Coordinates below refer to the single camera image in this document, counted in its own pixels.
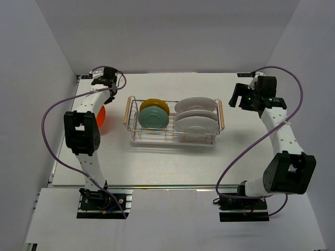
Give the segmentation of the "orange plate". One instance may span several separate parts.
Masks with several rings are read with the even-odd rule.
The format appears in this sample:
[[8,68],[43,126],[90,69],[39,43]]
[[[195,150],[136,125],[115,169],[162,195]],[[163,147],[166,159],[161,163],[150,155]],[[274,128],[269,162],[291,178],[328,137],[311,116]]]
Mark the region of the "orange plate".
[[99,128],[103,125],[105,118],[106,118],[106,110],[105,110],[105,106],[102,106],[96,116],[96,122]]

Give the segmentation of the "yellow plate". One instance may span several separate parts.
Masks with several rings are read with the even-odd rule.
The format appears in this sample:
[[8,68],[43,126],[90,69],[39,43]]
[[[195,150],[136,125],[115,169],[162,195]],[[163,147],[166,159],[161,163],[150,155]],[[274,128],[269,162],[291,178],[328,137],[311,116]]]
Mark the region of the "yellow plate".
[[170,109],[167,103],[160,99],[156,99],[156,98],[150,98],[150,99],[143,101],[142,104],[140,105],[140,111],[142,111],[145,108],[151,107],[151,106],[159,107],[163,109],[168,115],[170,114]]

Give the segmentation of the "teal plate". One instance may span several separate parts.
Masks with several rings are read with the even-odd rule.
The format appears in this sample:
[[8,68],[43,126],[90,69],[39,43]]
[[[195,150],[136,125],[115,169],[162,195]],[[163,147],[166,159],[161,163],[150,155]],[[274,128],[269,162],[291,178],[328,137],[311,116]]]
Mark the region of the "teal plate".
[[169,123],[169,115],[159,107],[150,106],[139,112],[138,121],[143,128],[163,129]]

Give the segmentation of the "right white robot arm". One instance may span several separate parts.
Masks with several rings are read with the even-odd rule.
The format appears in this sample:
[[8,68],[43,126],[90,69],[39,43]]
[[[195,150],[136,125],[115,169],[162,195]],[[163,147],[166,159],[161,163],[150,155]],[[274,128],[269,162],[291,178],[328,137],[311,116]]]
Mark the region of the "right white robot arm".
[[236,195],[237,204],[247,209],[256,197],[276,193],[302,195],[306,192],[316,159],[299,145],[287,121],[287,105],[276,96],[277,79],[274,76],[256,76],[251,84],[237,83],[229,106],[255,111],[270,133],[274,157],[263,172],[253,181],[241,183],[242,192]]

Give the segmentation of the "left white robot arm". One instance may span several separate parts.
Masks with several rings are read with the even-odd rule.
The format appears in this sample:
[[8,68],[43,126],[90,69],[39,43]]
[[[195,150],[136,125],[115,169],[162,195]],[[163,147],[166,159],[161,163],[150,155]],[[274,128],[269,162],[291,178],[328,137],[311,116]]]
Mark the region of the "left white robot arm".
[[85,189],[96,192],[93,203],[100,209],[110,204],[110,195],[102,190],[106,186],[97,150],[101,142],[97,116],[105,104],[111,102],[117,93],[118,71],[104,67],[101,73],[91,73],[91,94],[84,96],[79,106],[64,114],[66,146],[78,159],[81,169],[87,174]]

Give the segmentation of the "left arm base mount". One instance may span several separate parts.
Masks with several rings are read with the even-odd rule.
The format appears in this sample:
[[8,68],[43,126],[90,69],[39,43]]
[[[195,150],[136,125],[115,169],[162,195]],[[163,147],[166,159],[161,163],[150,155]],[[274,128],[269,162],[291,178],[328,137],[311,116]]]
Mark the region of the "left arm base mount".
[[100,190],[89,191],[80,188],[79,192],[77,219],[125,220],[126,218],[118,204],[126,216],[130,213],[132,202],[132,191],[130,190],[112,190],[111,193],[115,196],[117,202],[109,194]]

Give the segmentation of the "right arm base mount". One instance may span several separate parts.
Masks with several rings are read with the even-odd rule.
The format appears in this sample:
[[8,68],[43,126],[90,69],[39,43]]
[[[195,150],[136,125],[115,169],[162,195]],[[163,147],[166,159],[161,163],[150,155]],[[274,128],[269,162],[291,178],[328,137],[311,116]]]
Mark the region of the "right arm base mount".
[[220,222],[266,222],[270,220],[265,197],[246,196],[245,181],[236,186],[215,186]]

